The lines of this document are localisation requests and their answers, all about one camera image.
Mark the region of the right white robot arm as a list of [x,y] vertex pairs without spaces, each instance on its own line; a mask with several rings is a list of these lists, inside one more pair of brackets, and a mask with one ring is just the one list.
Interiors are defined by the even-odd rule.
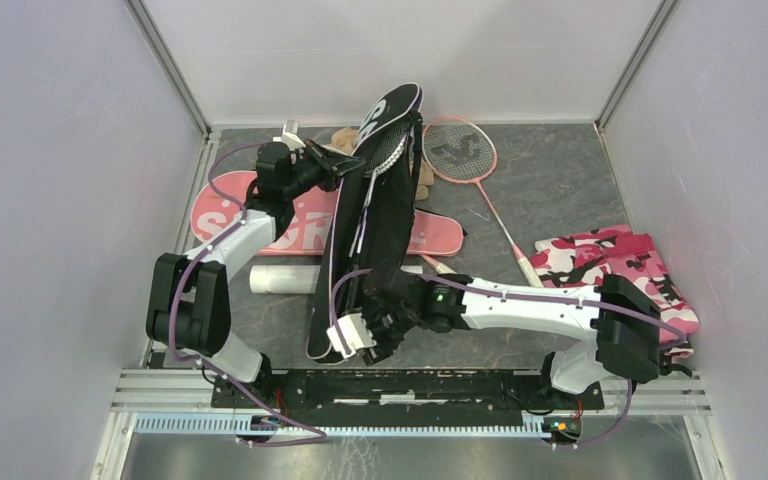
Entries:
[[363,295],[367,305],[340,318],[343,337],[333,343],[368,364],[392,355],[413,328],[517,329],[574,341],[544,360],[537,392],[551,408],[566,406],[610,375],[638,384],[660,375],[659,309],[621,276],[610,274],[599,285],[546,288],[378,268],[365,276]]

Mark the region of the white shuttlecock tube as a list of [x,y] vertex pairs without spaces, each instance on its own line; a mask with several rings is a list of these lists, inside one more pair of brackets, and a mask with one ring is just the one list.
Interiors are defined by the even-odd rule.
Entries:
[[254,294],[310,295],[316,291],[318,265],[255,265],[249,274]]

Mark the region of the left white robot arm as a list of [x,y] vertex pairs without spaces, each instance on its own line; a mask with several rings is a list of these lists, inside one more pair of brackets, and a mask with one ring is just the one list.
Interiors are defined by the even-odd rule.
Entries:
[[362,158],[307,139],[292,149],[281,141],[259,145],[255,177],[240,211],[220,233],[183,254],[155,262],[146,334],[176,361],[201,360],[237,380],[235,392],[250,407],[266,405],[273,379],[261,372],[266,357],[231,330],[230,280],[262,249],[280,239],[295,215],[295,201],[318,188],[331,192],[362,171]]

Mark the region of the black SPORT racket bag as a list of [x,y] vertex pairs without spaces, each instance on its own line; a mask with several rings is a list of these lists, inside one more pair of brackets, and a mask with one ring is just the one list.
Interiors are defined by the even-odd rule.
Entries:
[[419,184],[422,87],[403,83],[377,99],[358,127],[353,156],[366,168],[342,179],[312,300],[307,357],[344,362],[326,330],[344,315],[382,307],[366,292],[374,270],[399,268],[414,224]]

